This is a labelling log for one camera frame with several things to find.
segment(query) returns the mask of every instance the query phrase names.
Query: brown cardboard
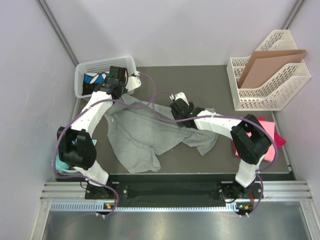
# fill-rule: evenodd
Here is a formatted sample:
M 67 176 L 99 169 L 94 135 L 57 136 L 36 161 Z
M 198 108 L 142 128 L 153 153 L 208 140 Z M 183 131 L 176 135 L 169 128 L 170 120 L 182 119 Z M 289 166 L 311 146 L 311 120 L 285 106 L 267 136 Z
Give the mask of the brown cardboard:
M 241 88 L 256 89 L 268 81 L 284 65 L 290 63 L 300 63 L 307 52 L 294 55 L 258 58 L 254 61 L 249 73 L 247 74 Z
M 241 74 L 241 77 L 237 83 L 238 88 L 243 88 L 242 84 L 244 83 L 250 69 L 252 68 L 253 64 L 255 63 L 255 61 L 257 59 L 291 56 L 291 55 L 297 55 L 297 54 L 303 54 L 303 53 L 306 54 L 306 50 L 254 51 L 252 53 L 248 63 L 246 64 L 246 66 Z

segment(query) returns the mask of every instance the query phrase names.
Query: white wall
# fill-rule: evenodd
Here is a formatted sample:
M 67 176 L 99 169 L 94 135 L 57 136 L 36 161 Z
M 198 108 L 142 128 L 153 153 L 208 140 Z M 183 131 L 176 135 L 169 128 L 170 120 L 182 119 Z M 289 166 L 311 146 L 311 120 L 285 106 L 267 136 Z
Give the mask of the white wall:
M 74 100 L 74 66 L 35 0 L 0 7 L 0 239 L 28 239 L 58 127 Z
M 300 49 L 307 50 L 310 81 L 278 114 L 300 179 L 307 180 L 320 212 L 320 1 L 307 0 L 290 27 Z
M 80 62 L 223 65 L 282 27 L 296 0 L 46 0 Z

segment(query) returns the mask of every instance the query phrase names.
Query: white plastic basket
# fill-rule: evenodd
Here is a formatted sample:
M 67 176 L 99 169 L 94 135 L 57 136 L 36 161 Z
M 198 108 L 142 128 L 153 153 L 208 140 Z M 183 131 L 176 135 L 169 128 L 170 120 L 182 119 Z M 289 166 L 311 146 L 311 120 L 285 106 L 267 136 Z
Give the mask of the white plastic basket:
M 110 66 L 127 68 L 129 75 L 137 71 L 135 60 L 132 56 L 119 56 L 105 58 L 95 61 L 87 61 L 79 63 L 75 68 L 74 73 L 74 93 L 77 98 L 87 98 L 91 95 L 82 95 L 83 81 L 86 73 L 104 73 L 108 72 Z
M 275 30 L 256 51 L 294 50 L 297 44 L 289 30 Z M 231 94 L 236 111 L 280 111 L 311 78 L 304 61 L 284 65 L 262 86 L 238 88 L 237 82 L 248 57 L 232 57 L 227 65 Z

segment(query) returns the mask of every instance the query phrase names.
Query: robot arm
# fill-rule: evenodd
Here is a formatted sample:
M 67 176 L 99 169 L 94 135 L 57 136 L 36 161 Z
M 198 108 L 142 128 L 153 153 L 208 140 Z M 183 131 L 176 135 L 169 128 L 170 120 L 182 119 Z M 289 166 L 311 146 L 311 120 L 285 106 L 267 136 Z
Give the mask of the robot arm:
M 183 92 L 176 94 L 172 99 L 173 102 L 170 104 L 170 107 L 176 120 L 196 116 L 211 116 L 183 121 L 181 122 L 182 126 L 212 131 L 234 141 L 238 154 L 241 157 L 235 181 L 244 189 L 251 186 L 256 179 L 256 171 L 271 145 L 267 136 L 253 125 L 242 120 L 219 118 L 217 116 L 222 117 L 222 115 L 212 113 L 204 108 L 194 107 L 192 102 L 188 102 Z M 253 115 L 247 115 L 245 118 L 260 125 L 257 118 Z
M 139 72 L 126 76 L 125 68 L 111 66 L 109 75 L 110 77 L 107 77 L 104 83 L 95 86 L 89 102 L 82 110 L 82 112 L 86 109 L 90 111 L 71 125 L 59 146 L 59 158 L 63 162 L 88 177 L 89 181 L 94 180 L 102 184 L 108 182 L 109 174 L 96 161 L 97 151 L 92 143 L 93 132 L 104 113 L 113 105 L 111 100 L 119 99 L 123 94 L 141 86 Z M 104 101 L 91 107 L 98 101 L 107 99 L 110 101 Z M 58 137 L 63 129 L 64 127 L 59 128 Z M 100 187 L 92 181 L 90 184 Z

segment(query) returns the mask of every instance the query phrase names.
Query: dark gray table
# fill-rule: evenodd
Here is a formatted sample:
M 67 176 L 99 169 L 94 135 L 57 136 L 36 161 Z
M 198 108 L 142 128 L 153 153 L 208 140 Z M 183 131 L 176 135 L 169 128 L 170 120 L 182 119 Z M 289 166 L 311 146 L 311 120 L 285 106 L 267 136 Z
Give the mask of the dark gray table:
M 157 92 L 161 90 L 167 90 L 173 94 L 184 92 L 188 100 L 193 101 L 196 107 L 215 108 L 217 113 L 230 116 L 245 116 L 251 113 L 256 117 L 264 117 L 266 121 L 273 121 L 270 111 L 234 110 L 227 67 L 224 65 L 138 67 L 138 71 L 146 73 L 154 79 Z M 152 83 L 145 76 L 141 76 L 141 82 L 141 87 L 135 90 L 133 96 L 148 102 L 153 95 Z M 166 95 L 160 95 L 156 100 L 157 104 L 163 106 L 169 106 L 170 102 Z M 86 104 L 87 101 L 82 99 L 78 112 Z M 129 173 L 117 160 L 107 133 L 108 123 L 103 117 L 93 134 L 93 139 L 97 139 L 97 161 L 109 174 Z M 161 163 L 161 169 L 157 172 L 159 174 L 236 173 L 239 167 L 239 159 L 235 157 L 232 142 L 224 136 L 219 136 L 213 149 L 205 156 L 201 156 L 197 149 L 181 143 L 158 156 L 158 159 Z M 270 163 L 263 161 L 261 167 L 268 164 Z M 268 172 L 289 172 L 282 149 L 279 150 L 277 163 Z

